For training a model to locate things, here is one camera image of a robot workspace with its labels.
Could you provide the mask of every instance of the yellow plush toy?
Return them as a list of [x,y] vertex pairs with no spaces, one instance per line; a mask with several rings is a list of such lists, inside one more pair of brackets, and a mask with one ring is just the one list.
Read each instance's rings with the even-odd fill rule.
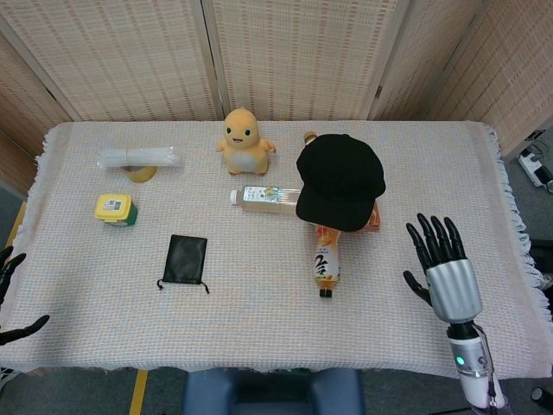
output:
[[259,136],[257,120],[244,108],[225,118],[225,138],[217,143],[217,151],[225,152],[225,163],[231,175],[255,173],[264,175],[269,167],[269,152],[277,151],[273,143]]

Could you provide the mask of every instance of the small yellow container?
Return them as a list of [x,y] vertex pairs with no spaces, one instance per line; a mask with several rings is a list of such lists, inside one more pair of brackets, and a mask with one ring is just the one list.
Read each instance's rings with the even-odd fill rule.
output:
[[100,195],[96,203],[96,219],[117,226],[134,225],[138,210],[130,195]]

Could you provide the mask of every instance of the juice bottle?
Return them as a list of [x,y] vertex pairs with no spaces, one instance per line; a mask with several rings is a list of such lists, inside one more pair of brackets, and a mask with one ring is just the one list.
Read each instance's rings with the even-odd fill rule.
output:
[[244,186],[231,192],[231,204],[239,205],[247,212],[296,214],[300,190],[265,186]]
[[315,225],[317,248],[313,271],[315,282],[319,286],[319,295],[332,297],[332,290],[340,278],[340,263],[338,261],[338,238],[340,231],[323,225]]

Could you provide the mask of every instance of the white tablecloth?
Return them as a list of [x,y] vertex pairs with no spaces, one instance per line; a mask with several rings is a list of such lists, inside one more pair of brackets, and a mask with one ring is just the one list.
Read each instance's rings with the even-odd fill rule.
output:
[[[305,131],[349,133],[385,168],[380,233],[344,234],[342,280],[320,298],[312,277],[315,230],[295,217],[242,212],[231,189],[246,183],[300,188]],[[493,131],[470,122],[262,122],[273,141],[266,176],[230,176],[216,153],[220,122],[70,123],[51,130],[16,251],[28,257],[3,306],[3,330],[42,314],[37,334],[0,348],[2,366],[388,367],[455,376],[446,325],[402,277],[421,281],[405,222],[450,216],[474,263],[500,378],[549,376],[550,314],[527,257]],[[108,147],[164,147],[182,168],[144,184],[96,165]],[[95,220],[100,194],[132,195],[137,223]],[[201,286],[162,277],[172,233],[204,237]]]

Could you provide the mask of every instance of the robotic arm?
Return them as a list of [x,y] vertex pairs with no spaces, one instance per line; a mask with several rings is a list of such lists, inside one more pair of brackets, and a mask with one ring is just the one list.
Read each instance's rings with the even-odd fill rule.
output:
[[449,344],[465,398],[474,412],[512,414],[494,373],[486,334],[474,323],[474,318],[482,311],[482,302],[459,231],[449,218],[444,219],[448,233],[435,216],[430,218],[434,228],[423,214],[418,214],[417,218],[426,244],[410,223],[407,231],[423,266],[428,289],[423,288],[409,271],[404,272],[405,281],[432,307],[440,320],[449,323]]
[[[0,252],[0,266],[2,266],[2,268],[0,268],[0,308],[2,307],[3,300],[6,297],[6,292],[8,292],[8,288],[10,287],[11,276],[13,275],[17,266],[21,264],[25,259],[25,254],[22,253],[5,263],[12,252],[13,247],[11,246]],[[50,316],[45,315],[40,317],[33,324],[24,329],[15,329],[0,333],[0,346],[36,333],[42,328],[42,326],[44,326],[44,324],[46,324],[49,319]]]

